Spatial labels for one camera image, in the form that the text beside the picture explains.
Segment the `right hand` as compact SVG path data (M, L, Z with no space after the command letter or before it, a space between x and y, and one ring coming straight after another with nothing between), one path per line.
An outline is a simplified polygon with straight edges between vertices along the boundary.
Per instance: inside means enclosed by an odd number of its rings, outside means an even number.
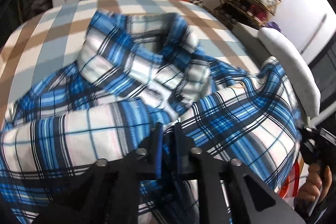
M331 187L332 173L327 165L322 172L317 164L311 164L308 168L308 176L305 184L299 189L297 198L307 202L320 203L326 196Z

